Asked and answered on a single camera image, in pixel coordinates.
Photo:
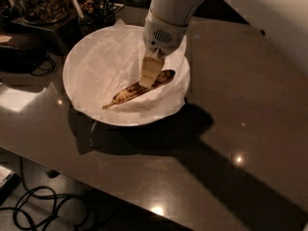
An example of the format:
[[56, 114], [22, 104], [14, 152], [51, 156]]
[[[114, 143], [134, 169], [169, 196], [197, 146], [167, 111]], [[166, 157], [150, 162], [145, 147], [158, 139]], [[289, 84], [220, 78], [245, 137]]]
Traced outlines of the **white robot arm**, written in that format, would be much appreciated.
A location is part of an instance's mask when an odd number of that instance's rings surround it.
[[[151, 0], [143, 29], [140, 85], [153, 86], [165, 57], [177, 50], [205, 0]], [[277, 46], [299, 69], [308, 69], [308, 0], [223, 0]]]

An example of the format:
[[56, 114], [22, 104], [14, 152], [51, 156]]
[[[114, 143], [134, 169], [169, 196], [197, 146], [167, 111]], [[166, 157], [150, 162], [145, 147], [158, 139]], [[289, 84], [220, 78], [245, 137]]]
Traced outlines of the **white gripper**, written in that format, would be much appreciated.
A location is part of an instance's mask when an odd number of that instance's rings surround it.
[[[143, 28], [143, 42], [147, 51], [159, 50], [161, 54], [167, 56], [179, 48], [186, 32], [186, 26], [171, 25], [149, 11]], [[151, 88], [164, 64], [161, 60], [144, 56], [141, 63], [140, 85]]]

